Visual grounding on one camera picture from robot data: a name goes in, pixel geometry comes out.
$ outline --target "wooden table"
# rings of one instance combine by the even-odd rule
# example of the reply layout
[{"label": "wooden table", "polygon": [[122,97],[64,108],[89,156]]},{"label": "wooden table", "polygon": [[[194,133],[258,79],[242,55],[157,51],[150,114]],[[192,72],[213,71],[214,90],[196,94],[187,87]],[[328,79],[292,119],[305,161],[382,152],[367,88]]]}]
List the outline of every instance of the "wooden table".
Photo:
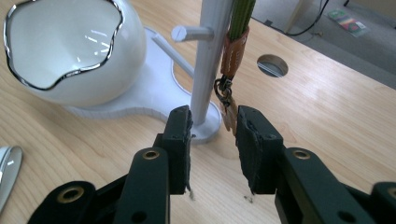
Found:
[{"label": "wooden table", "polygon": [[[1,15],[16,0],[1,2]],[[142,22],[170,40],[178,24],[198,25],[201,1],[133,0]],[[240,105],[259,109],[287,147],[317,153],[337,178],[365,192],[396,181],[396,91],[251,21],[244,61],[234,79]],[[194,63],[196,43],[175,48]],[[257,59],[275,54],[289,65],[285,77],[263,74]],[[0,145],[19,145],[23,162],[0,223],[24,223],[54,188],[86,180],[97,188],[125,175],[139,149],[150,147],[164,123],[146,116],[84,119],[33,96],[8,72],[1,54]],[[176,66],[187,89],[190,78]],[[221,127],[211,142],[191,148],[189,196],[171,197],[172,223],[278,223],[273,196],[253,203],[234,137]]]}]

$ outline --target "stand base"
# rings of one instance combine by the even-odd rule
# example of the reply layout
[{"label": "stand base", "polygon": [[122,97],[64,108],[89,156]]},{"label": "stand base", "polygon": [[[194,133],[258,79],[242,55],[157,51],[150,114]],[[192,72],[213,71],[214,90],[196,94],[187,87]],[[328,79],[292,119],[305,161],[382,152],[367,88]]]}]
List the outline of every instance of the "stand base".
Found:
[{"label": "stand base", "polygon": [[[91,119],[115,119],[127,115],[149,115],[164,122],[176,107],[191,104],[191,93],[181,87],[174,75],[173,60],[152,41],[157,33],[146,28],[147,56],[136,83],[120,97],[102,105],[89,107],[66,106],[70,112]],[[221,114],[209,104],[205,122],[192,125],[193,144],[210,141],[219,131]]]}]

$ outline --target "gray floor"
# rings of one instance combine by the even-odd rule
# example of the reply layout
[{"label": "gray floor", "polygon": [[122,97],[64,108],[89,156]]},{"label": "gray floor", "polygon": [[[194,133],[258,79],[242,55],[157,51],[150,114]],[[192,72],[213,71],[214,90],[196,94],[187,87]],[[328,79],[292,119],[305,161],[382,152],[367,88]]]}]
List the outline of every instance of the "gray floor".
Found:
[{"label": "gray floor", "polygon": [[[283,29],[297,2],[298,0],[256,0],[252,17],[261,22],[271,21],[273,27]],[[317,25],[293,39],[396,90],[396,20],[353,2],[344,7],[344,2],[345,0],[330,0]],[[318,15],[319,5],[320,0],[314,0],[290,33],[298,33],[308,27]],[[337,8],[362,22],[369,32],[355,37],[330,20],[327,13]]]}]

